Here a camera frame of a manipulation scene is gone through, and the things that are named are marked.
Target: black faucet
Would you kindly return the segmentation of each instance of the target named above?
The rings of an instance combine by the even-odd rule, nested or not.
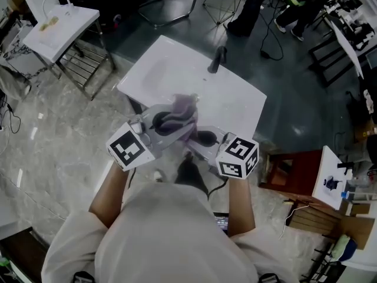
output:
[[[216,49],[216,53],[214,55],[214,59],[211,62],[211,65],[208,67],[208,72],[209,73],[216,73],[217,70],[219,70],[219,65],[225,64],[226,63],[226,52],[227,49],[224,46],[219,46]]]

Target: person in black clothes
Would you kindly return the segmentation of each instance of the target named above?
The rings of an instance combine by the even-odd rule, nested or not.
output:
[[[302,42],[304,40],[302,34],[305,26],[313,22],[327,1],[314,0],[307,1],[304,6],[290,6],[274,20],[274,23],[279,31],[285,33],[285,26],[298,20],[296,26],[290,30],[290,33]]]
[[[236,20],[232,21],[232,22],[229,22],[228,25],[225,26],[226,29],[228,30],[228,32],[230,32],[231,34],[236,35],[238,37],[242,37],[242,36],[248,37],[248,36],[250,36],[250,34],[251,34],[251,32],[252,32],[252,30],[254,28],[254,24],[255,24],[255,22],[258,19],[259,11],[260,11],[260,6],[262,5],[263,1],[264,0],[246,0],[245,4],[243,6],[242,12],[238,16],[238,18]],[[320,11],[320,9],[323,7],[323,5],[327,1],[328,0],[318,0],[318,4],[313,4],[312,5],[312,7],[314,8],[313,10],[311,10],[311,6],[310,6],[311,4],[306,5],[305,9],[306,9],[306,11],[308,11],[308,9],[310,10],[310,17],[312,18],[312,21],[314,20],[315,16],[318,14],[318,12]],[[287,25],[289,23],[292,23],[293,21],[297,20],[298,17],[301,14],[305,14],[305,10],[302,11],[303,7],[301,7],[300,10],[298,10],[296,8],[299,8],[299,7],[289,7],[283,13],[284,17],[282,17],[282,18],[285,19],[285,20],[282,20],[280,22],[281,25],[279,24],[279,26],[281,26],[283,28],[285,25]],[[302,24],[303,24],[303,28],[302,28],[301,34],[303,32],[303,29],[304,29],[305,25],[307,23],[311,22],[311,21],[308,20],[308,17],[309,16],[307,14],[305,14],[305,16],[302,16],[302,19],[304,19],[305,22],[301,23],[299,25],[299,27],[301,27]]]

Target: sink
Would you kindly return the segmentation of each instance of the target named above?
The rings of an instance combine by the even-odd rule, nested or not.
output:
[[[147,107],[171,104],[175,94],[197,94],[198,126],[251,139],[266,96],[223,66],[209,73],[210,64],[201,53],[160,36],[117,87]]]

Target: white shoe sole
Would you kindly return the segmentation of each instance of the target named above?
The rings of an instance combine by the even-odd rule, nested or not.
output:
[[[295,35],[292,29],[290,30],[290,33],[291,33],[291,34],[292,34],[297,40],[299,40],[300,42],[303,42],[303,41],[304,41],[304,38],[303,38],[303,37],[299,37],[298,35]]]
[[[275,19],[273,22],[275,23],[276,27],[278,28],[278,30],[279,30],[280,32],[282,32],[283,34],[285,34],[285,33],[287,32],[286,29],[285,29],[284,27],[281,27],[281,26],[276,22],[276,19]]]

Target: marble floor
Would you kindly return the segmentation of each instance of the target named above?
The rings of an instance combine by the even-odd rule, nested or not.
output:
[[[32,226],[47,242],[53,240],[71,211],[88,209],[102,173],[112,161],[105,142],[133,115],[126,96],[115,87],[132,63],[114,58],[118,71],[109,75],[107,64],[98,73],[100,78],[108,75],[108,82],[93,101],[64,76],[57,80],[49,71],[41,73],[26,99],[14,106],[22,120],[19,132],[10,134],[8,145],[9,129],[0,133],[0,152],[4,150],[0,154],[0,192],[15,209],[19,228]],[[15,130],[17,119],[12,125]],[[166,180],[173,180],[181,150],[177,144],[162,158],[138,167],[133,183],[150,181],[155,168],[165,173]],[[264,172],[263,160],[249,176],[256,225],[270,226],[280,235],[290,206],[283,204],[283,196],[257,187]],[[221,184],[205,164],[200,163],[199,168],[209,189]],[[227,192],[224,187],[213,193],[210,204],[214,211],[227,212]],[[286,228],[281,243],[299,276],[308,271],[313,250],[322,245],[323,238]]]

